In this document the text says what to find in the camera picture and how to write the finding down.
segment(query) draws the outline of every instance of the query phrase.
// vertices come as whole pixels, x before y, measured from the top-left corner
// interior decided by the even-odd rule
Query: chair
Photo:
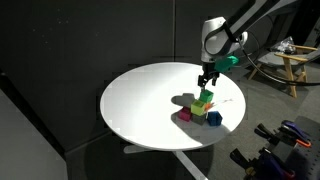
[[[276,72],[278,69],[283,69],[286,71],[286,76],[288,80],[291,81],[304,81],[307,82],[307,72],[305,64],[320,58],[320,50],[313,47],[290,45],[296,49],[297,55],[287,55],[279,54],[275,52],[270,52],[265,56],[258,59],[258,68],[271,68]],[[303,54],[305,51],[312,51],[308,54]],[[257,69],[254,69],[249,76],[249,80],[257,73]],[[295,86],[290,86],[291,95],[296,98],[297,92]]]

